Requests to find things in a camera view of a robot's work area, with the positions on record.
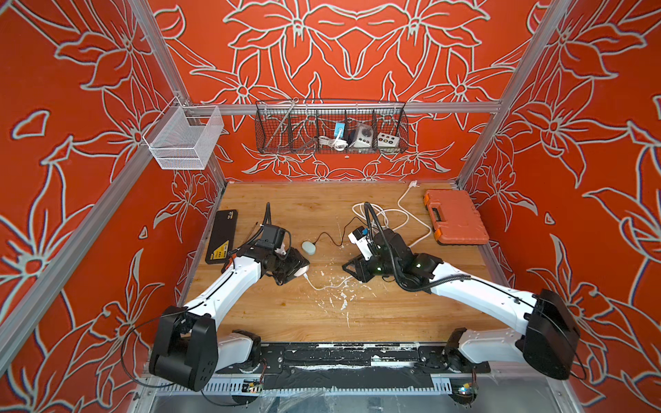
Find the white bluetooth headset case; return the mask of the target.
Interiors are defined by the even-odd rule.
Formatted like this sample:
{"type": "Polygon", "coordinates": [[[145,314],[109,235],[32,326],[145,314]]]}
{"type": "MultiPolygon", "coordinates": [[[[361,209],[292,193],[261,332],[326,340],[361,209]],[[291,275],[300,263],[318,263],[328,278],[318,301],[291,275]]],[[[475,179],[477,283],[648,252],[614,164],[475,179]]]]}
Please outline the white bluetooth headset case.
{"type": "Polygon", "coordinates": [[[313,255],[315,255],[315,254],[316,254],[316,251],[317,251],[317,247],[316,247],[315,243],[310,242],[310,241],[304,241],[304,242],[301,244],[301,248],[302,248],[303,251],[305,251],[306,254],[308,254],[309,256],[313,256],[313,255]]]}

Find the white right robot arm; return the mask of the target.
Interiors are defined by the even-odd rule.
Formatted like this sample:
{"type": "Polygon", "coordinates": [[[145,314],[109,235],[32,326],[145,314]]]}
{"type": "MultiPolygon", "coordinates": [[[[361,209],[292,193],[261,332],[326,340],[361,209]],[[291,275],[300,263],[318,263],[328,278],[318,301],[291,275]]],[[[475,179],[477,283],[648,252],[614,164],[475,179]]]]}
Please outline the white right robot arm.
{"type": "Polygon", "coordinates": [[[454,353],[473,364],[527,363],[555,380],[568,380],[578,360],[578,324],[559,294],[538,294],[499,286],[427,253],[414,253],[389,229],[372,233],[360,226],[349,234],[360,255],[343,269],[360,282],[391,276],[408,293],[452,299],[504,324],[500,330],[458,329],[454,353]]]}

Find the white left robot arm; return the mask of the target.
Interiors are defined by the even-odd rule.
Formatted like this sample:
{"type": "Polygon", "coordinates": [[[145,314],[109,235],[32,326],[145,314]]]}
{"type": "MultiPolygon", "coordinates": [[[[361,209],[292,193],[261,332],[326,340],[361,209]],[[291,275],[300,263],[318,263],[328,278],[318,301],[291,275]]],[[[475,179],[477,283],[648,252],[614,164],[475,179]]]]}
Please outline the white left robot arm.
{"type": "Polygon", "coordinates": [[[170,306],[158,321],[148,372],[194,392],[225,368],[253,372],[261,364],[261,337],[233,330],[219,338],[218,328],[239,298],[263,276],[283,285],[309,270],[297,249],[282,252],[250,247],[203,293],[182,307],[170,306]]]}

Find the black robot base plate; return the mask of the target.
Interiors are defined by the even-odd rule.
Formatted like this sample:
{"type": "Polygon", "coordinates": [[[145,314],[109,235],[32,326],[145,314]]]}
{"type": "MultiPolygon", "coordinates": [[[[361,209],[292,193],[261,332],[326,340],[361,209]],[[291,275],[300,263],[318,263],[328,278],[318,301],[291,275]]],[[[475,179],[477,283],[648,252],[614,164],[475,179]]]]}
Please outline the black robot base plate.
{"type": "Polygon", "coordinates": [[[235,395],[320,390],[349,394],[449,395],[482,374],[442,342],[265,342],[252,370],[218,371],[214,391],[235,395]]]}

